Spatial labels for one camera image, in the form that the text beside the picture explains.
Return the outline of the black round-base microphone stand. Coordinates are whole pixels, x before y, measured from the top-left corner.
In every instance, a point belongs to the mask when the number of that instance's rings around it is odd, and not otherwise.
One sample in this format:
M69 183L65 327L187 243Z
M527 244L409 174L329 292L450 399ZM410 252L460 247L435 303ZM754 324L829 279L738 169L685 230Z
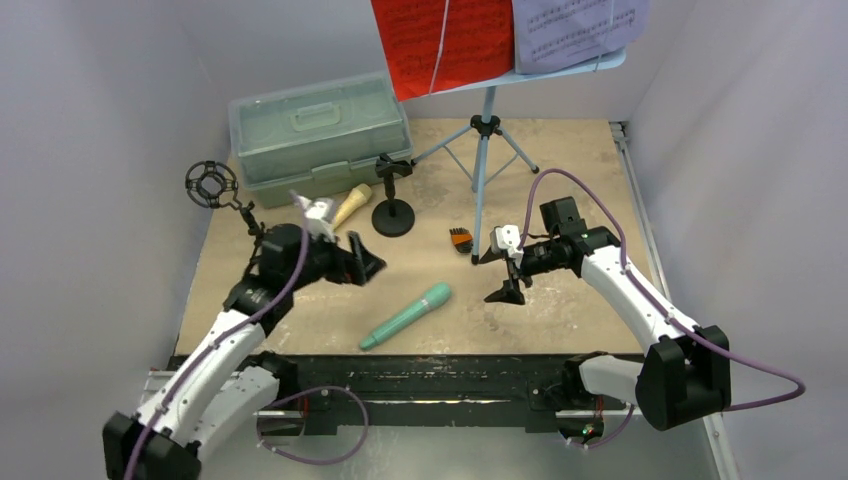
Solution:
M372 226L385 237L403 236L414 226L415 213L409 203L396 197L395 177L410 176L413 166L408 160L394 160L383 153L376 160L375 173L383 181L386 199L372 211Z

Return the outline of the mint green microphone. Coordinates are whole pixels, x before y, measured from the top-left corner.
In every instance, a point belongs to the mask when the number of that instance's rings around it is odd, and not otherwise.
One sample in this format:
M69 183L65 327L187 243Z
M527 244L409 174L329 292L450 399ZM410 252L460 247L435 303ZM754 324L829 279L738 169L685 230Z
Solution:
M359 348L370 351L397 335L425 315L441 308L452 297L452 289L445 282L429 288L422 296L382 322L360 342Z

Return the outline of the cream yellow microphone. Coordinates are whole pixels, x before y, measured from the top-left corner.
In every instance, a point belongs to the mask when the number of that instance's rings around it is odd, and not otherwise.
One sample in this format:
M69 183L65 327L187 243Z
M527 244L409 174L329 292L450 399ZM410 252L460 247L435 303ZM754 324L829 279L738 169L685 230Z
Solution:
M333 221L333 229L338 230L340 225L347 220L356 210L366 205L373 195L371 187L367 184L359 184L354 187L347 197L339 204Z

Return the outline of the light blue music stand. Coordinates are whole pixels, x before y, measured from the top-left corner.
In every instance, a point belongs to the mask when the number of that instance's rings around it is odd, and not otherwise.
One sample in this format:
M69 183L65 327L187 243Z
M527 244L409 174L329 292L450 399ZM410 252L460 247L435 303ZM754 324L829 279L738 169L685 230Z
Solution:
M525 151L507 132L506 128L500 123L500 118L494 114L494 104L497 88L504 85L523 83L533 80L544 80L549 78L564 77L568 75L576 75L582 73L594 73L599 70L608 70L616 68L624 63L626 58L626 48L622 47L611 53L601 54L592 57L589 60L580 62L565 69L557 70L550 73L542 74L521 74L515 70L509 71L499 77L490 80L480 81L472 84L463 85L449 90L437 92L437 95L454 93L466 90L484 90L484 101L480 115L472 116L468 123L459 131L446 137L440 143L435 144L423 153L415 156L411 160L413 166L417 166L427 157L433 155L439 150L444 150L460 167L462 172L470 181L470 188L475 197L475 215L474 215L474 231L472 232L471 243L471 263L478 265L481 256L481 232L482 232L482 214L484 207L484 192L488 183L494 180L506 167L512 164L516 159L521 159L528 166L530 171L536 175L540 168L533 162ZM475 152L473 170L469 171L462 162L458 159L455 153L450 149L449 144L459 139L463 135L476 131L478 140ZM512 148L514 155L500 169L491 175L487 175L488 151L490 138L492 136L503 138L506 143Z

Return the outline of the black tripod microphone stand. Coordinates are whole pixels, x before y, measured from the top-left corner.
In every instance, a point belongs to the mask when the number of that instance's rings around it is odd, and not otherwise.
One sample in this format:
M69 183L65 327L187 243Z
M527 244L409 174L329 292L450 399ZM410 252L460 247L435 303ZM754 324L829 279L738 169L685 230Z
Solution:
M243 203L238 198L239 182L236 173L225 163L200 161L187 169L184 187L192 202L202 208L230 208L239 213L247 227L248 235L253 239L253 250L242 274L243 277L249 276L259 263L259 250L266 225L254 216L253 201Z

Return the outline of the red sheet music page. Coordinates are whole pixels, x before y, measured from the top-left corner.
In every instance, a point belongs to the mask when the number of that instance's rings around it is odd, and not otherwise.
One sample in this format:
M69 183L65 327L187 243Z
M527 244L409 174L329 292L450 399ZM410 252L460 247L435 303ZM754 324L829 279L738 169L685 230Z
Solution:
M373 0L400 101L497 78L514 67L509 0Z

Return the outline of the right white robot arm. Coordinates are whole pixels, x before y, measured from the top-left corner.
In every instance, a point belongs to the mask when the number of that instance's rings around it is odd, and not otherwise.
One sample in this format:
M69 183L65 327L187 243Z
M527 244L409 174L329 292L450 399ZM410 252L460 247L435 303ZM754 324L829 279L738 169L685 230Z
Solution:
M536 275L570 270L598 292L644 351L640 362L592 352L567 360L556 392L576 407L598 396L639 408L659 431L721 412L731 404L728 349L718 327L702 327L646 282L607 227L590 228L576 201L565 197L540 207L546 236L524 245L516 225L497 226L481 262L502 260L508 277L488 303L522 305L521 291Z

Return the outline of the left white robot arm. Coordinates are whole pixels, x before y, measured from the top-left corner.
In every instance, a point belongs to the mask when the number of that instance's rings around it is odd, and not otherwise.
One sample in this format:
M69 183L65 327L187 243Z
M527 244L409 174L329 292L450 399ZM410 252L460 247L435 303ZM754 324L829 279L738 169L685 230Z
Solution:
M202 465L256 411L297 399L287 363L263 353L244 362L292 309L294 293L320 280L363 286L386 266L359 235L343 249L334 234L291 223L266 230L209 333L179 369L139 406L102 430L110 479L197 479Z

